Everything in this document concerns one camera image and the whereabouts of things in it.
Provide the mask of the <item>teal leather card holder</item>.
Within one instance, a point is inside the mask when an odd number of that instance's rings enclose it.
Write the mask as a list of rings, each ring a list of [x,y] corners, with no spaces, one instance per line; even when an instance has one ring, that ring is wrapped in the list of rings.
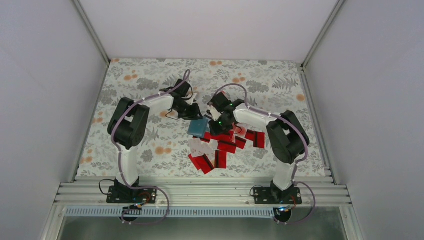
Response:
[[[187,133],[193,137],[203,138],[209,125],[209,119],[192,120],[189,124]]]

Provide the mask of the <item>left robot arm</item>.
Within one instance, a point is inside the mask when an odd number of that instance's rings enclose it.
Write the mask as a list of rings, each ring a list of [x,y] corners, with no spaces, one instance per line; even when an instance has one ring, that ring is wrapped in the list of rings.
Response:
[[[175,111],[178,119],[185,121],[203,118],[194,95],[187,95],[191,89],[188,79],[186,74],[175,86],[138,101],[127,97],[119,101],[107,131],[118,152],[118,175],[113,187],[124,201],[131,203],[139,197],[135,148],[145,136],[149,117],[162,111]]]

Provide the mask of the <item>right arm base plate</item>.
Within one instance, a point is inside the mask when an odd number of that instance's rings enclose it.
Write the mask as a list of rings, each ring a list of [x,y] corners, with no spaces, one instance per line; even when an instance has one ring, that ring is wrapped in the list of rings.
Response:
[[[252,195],[256,205],[301,205],[303,203],[301,191],[295,186],[286,190],[256,186],[253,188]]]

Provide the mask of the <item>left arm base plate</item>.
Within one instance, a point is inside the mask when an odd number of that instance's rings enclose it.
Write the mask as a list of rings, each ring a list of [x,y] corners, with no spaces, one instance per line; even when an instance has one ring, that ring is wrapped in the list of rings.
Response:
[[[155,204],[157,190],[152,188],[129,189],[110,186],[106,202],[108,204]]]

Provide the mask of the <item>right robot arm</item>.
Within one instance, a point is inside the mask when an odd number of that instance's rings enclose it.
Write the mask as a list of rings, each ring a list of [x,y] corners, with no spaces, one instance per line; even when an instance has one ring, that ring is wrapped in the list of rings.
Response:
[[[277,158],[276,173],[270,188],[271,198],[278,204],[290,197],[295,171],[301,156],[306,157],[309,137],[296,115],[287,110],[277,114],[251,107],[243,100],[231,102],[223,93],[215,95],[207,104],[210,133],[213,136],[229,133],[236,124],[245,124],[266,132],[272,152]]]

